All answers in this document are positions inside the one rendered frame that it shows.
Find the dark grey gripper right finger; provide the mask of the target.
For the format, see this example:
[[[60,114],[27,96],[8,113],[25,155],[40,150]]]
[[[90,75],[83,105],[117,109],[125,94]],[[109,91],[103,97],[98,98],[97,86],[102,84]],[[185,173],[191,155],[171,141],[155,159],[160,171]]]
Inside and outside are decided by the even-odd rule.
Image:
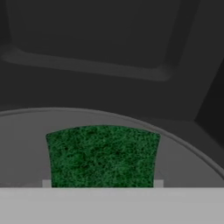
[[[163,188],[164,187],[164,177],[163,175],[157,171],[155,174],[154,174],[154,182],[153,182],[153,187],[154,188]]]

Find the green sponge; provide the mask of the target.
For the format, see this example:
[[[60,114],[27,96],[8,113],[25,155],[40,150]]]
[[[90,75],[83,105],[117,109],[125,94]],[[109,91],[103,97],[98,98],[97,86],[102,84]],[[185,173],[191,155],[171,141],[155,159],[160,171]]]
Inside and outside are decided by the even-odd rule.
[[[154,186],[160,135],[144,129],[89,125],[45,136],[53,187]]]

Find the grey microwave turntable plate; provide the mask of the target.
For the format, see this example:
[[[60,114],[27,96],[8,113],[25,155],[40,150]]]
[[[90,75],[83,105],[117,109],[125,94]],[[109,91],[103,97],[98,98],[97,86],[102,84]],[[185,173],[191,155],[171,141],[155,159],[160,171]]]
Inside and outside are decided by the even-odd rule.
[[[131,117],[81,108],[0,112],[0,187],[39,187],[43,179],[51,179],[47,133],[103,124],[160,135],[155,173],[163,175],[164,187],[224,187],[224,169],[181,138]]]

